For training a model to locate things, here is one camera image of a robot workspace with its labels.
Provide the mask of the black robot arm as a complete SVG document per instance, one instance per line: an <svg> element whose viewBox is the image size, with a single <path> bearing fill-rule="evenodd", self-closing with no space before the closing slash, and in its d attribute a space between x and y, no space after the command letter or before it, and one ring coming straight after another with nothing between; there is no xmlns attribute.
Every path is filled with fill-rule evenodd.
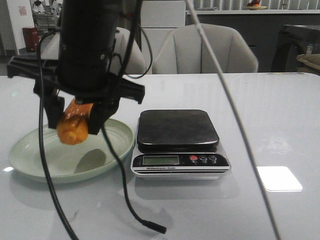
<svg viewBox="0 0 320 240"><path fill-rule="evenodd" d="M78 104L91 103L88 132L96 135L105 121L116 113L121 98L141 103L143 85L124 79L133 32L116 73L108 71L113 56L116 28L122 12L120 0L66 0L60 15L58 59L14 56L7 64L7 76L34 79L33 91L44 106L48 126L56 128L65 101L57 91L75 97Z"/></svg>

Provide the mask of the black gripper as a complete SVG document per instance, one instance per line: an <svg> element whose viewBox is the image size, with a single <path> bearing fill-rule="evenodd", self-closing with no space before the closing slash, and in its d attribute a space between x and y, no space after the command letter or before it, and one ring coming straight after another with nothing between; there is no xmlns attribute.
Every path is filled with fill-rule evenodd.
<svg viewBox="0 0 320 240"><path fill-rule="evenodd" d="M112 73L106 73L103 77L104 83L98 89L80 89L62 82L58 75L58 61L53 59L42 59L41 69L39 60L32 55L13 56L7 64L7 76L15 76L34 79L36 82L43 78L44 86L51 89L61 90L75 96L84 104L93 104L89 113L88 133L97 135L105 122L114 115L118 108L120 99L127 98L141 104L145 96L145 87L138 83L119 78ZM44 112L47 117L47 126L56 129L64 112L65 99L57 94L40 95L39 104L39 126L42 127Z"/></svg>

